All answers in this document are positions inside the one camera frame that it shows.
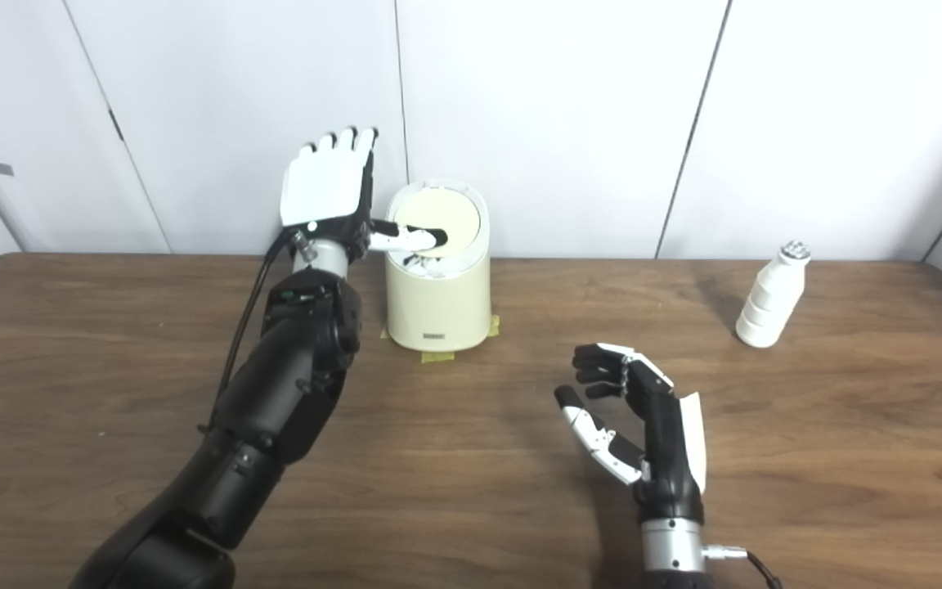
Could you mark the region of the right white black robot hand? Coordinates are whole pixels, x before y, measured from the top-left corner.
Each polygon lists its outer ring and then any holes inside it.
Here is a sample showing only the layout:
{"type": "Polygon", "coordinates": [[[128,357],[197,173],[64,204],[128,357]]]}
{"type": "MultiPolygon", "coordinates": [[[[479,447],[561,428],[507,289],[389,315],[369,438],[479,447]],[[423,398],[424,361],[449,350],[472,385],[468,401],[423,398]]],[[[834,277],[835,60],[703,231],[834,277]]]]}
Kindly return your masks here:
{"type": "Polygon", "coordinates": [[[588,455],[630,486],[639,522],[687,519],[704,525],[707,455],[698,394],[677,398],[675,384],[654,362],[620,344],[579,344],[572,366],[588,399],[623,399],[643,422],[644,445],[638,447],[594,416],[571,385],[554,391],[588,455]]]}

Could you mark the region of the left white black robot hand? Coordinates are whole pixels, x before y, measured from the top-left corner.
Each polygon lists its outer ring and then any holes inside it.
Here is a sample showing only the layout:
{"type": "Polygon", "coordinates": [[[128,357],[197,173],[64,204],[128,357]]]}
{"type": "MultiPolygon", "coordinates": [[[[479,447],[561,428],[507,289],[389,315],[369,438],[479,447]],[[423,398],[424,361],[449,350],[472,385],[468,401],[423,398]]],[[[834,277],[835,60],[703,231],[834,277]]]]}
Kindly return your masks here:
{"type": "Polygon", "coordinates": [[[375,128],[344,128],[304,145],[285,170],[280,195],[284,230],[340,245],[348,260],[370,251],[427,251],[447,245],[448,232],[373,219],[375,128]]]}

